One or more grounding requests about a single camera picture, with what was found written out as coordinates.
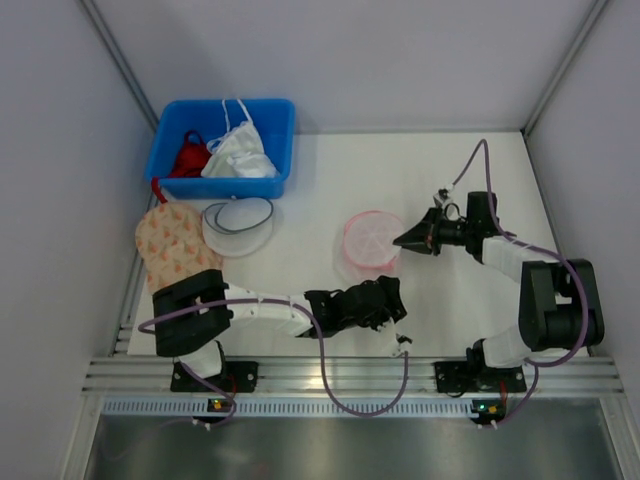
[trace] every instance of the beige patterned cloth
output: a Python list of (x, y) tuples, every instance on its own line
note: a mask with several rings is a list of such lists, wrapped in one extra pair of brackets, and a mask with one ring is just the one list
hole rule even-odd
[(202, 238), (200, 213), (183, 203), (165, 203), (149, 210), (136, 228), (136, 246), (147, 268), (152, 295), (203, 270), (222, 269), (222, 257)]

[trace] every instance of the blue plastic bin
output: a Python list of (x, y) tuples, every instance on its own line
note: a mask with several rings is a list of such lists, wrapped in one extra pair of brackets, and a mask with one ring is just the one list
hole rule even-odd
[[(147, 181), (159, 177), (159, 184), (175, 198), (279, 198), (291, 172), (295, 107), (279, 98), (244, 100), (253, 118), (265, 153), (279, 175), (275, 178), (165, 178), (171, 172), (184, 134), (196, 130), (205, 142), (227, 131), (222, 100), (180, 100), (167, 105), (151, 148)], [(231, 128), (245, 120), (236, 100), (227, 100)]]

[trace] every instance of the gray floor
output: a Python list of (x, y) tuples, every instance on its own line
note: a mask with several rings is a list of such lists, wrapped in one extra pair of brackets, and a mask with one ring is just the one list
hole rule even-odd
[[(87, 478), (241, 480), (621, 478), (597, 402), (534, 401), (509, 425), (468, 420), (237, 419), (136, 439), (166, 418), (103, 417)], [(130, 448), (118, 461), (104, 457)]]

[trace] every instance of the white cloth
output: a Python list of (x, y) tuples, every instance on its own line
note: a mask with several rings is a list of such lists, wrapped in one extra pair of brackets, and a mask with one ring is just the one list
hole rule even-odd
[(247, 119), (230, 130), (226, 100), (222, 101), (227, 133), (222, 138), (207, 143), (211, 157), (200, 175), (208, 178), (223, 176), (224, 166), (230, 165), (238, 177), (275, 177), (278, 172), (264, 153), (264, 146), (253, 119), (242, 100), (238, 99), (238, 103)]

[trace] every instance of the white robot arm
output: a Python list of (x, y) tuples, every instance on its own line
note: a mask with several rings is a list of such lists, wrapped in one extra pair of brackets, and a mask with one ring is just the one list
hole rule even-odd
[[(497, 205), (496, 196), (491, 195), (492, 203)], [(521, 246), (522, 242), (517, 245), (500, 236), (487, 192), (468, 194), (466, 217), (447, 218), (451, 205), (454, 204), (448, 191), (442, 189), (436, 196), (436, 207), (430, 208), (416, 226), (394, 243), (429, 255), (438, 255), (443, 245), (464, 246), (478, 262), (520, 283), (518, 324), (474, 345), (484, 366), (513, 368), (522, 365), (532, 351), (574, 347), (582, 327), (582, 308), (577, 286), (565, 266)], [(589, 326), (583, 346), (597, 345), (604, 337), (604, 324), (593, 267), (586, 260), (569, 263), (578, 274), (588, 301)], [(565, 300), (558, 303), (557, 296)]]
[[(140, 329), (148, 331), (154, 325), (157, 355), (178, 358), (201, 378), (223, 373), (224, 353), (216, 338), (231, 326), (257, 325), (302, 338), (317, 338), (319, 327), (328, 338), (352, 327), (379, 331), (407, 314), (397, 278), (380, 276), (345, 291), (283, 296), (225, 283), (219, 270), (206, 270), (156, 292), (153, 305), (156, 319)], [(411, 339), (395, 337), (394, 345), (382, 354), (395, 356), (408, 350)]]

